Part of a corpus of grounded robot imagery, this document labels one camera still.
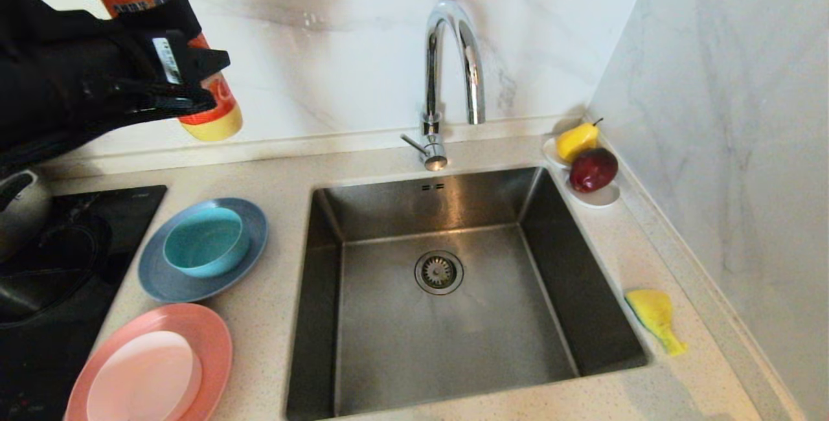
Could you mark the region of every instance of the countertop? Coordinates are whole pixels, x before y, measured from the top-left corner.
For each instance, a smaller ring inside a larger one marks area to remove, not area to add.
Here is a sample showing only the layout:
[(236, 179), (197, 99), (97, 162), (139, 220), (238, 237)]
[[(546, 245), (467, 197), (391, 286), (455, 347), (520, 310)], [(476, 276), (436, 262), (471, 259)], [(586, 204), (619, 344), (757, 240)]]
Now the countertop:
[[(541, 152), (545, 139), (513, 137), (448, 144), (450, 165), (441, 175), (545, 166), (561, 190), (562, 173), (549, 165)], [(260, 262), (233, 288), (202, 302), (225, 319), (234, 343), (230, 381), (212, 419), (258, 421), (284, 418), (311, 191), (326, 185), (429, 176), (414, 150), (406, 148), (66, 179), (56, 182), (54, 191), (70, 194), (168, 185), (143, 244), (149, 233), (176, 212), (202, 200), (240, 197), (263, 209), (269, 218), (270, 236)], [(625, 176), (622, 170), (622, 189), (636, 190), (635, 185), (624, 182)], [(631, 288), (658, 288), (671, 296), (674, 329), (690, 347), (685, 355), (668, 357), (630, 309), (622, 306), (651, 358), (642, 368), (349, 419), (761, 419), (707, 323), (637, 222), (631, 210), (636, 203), (626, 201), (631, 193), (622, 194), (622, 199), (605, 209), (590, 209), (568, 196), (565, 199), (598, 253), (599, 264), (620, 302), (622, 292)], [(139, 255), (115, 298), (98, 344), (123, 324), (161, 305), (142, 291), (137, 278)]]

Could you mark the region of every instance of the faucet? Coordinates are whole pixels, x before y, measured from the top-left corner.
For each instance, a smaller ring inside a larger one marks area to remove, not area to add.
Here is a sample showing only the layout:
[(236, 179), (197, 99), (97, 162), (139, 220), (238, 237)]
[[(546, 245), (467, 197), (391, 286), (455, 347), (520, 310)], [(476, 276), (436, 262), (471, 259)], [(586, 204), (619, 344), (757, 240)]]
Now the faucet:
[(444, 137), (440, 134), (441, 114), (437, 111), (438, 48), (442, 26), (452, 29), (464, 65), (467, 90), (467, 122), (480, 125), (486, 122), (483, 105), (483, 69), (481, 54), (466, 12), (453, 0), (440, 0), (429, 15), (426, 25), (426, 111), (420, 116), (420, 143), (406, 135), (400, 138), (420, 152), (426, 170), (443, 170), (447, 164)]

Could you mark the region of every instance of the red apple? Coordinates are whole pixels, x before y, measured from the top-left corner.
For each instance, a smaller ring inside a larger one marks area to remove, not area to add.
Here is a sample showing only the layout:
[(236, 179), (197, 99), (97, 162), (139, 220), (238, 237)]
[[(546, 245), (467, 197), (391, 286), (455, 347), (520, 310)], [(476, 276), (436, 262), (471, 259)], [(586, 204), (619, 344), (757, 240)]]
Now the red apple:
[(569, 181), (580, 193), (592, 193), (609, 185), (619, 172), (619, 161), (604, 147), (580, 153), (573, 161)]

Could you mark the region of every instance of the sink drain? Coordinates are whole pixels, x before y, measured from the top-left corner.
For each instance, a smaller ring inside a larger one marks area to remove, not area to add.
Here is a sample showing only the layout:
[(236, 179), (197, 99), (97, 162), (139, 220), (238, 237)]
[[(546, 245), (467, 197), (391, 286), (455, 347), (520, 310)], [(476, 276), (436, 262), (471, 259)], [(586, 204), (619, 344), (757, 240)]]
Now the sink drain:
[(414, 278), (424, 291), (447, 295), (455, 291), (464, 279), (464, 265), (453, 253), (429, 251), (414, 266)]

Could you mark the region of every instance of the blue bowl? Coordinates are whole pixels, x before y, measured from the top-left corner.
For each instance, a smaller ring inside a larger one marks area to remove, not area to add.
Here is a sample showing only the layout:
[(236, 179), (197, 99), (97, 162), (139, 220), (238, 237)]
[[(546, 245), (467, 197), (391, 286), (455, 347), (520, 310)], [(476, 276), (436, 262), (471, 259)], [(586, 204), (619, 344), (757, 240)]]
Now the blue bowl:
[(233, 270), (248, 252), (251, 236), (231, 209), (204, 209), (178, 223), (164, 240), (164, 260), (198, 279)]

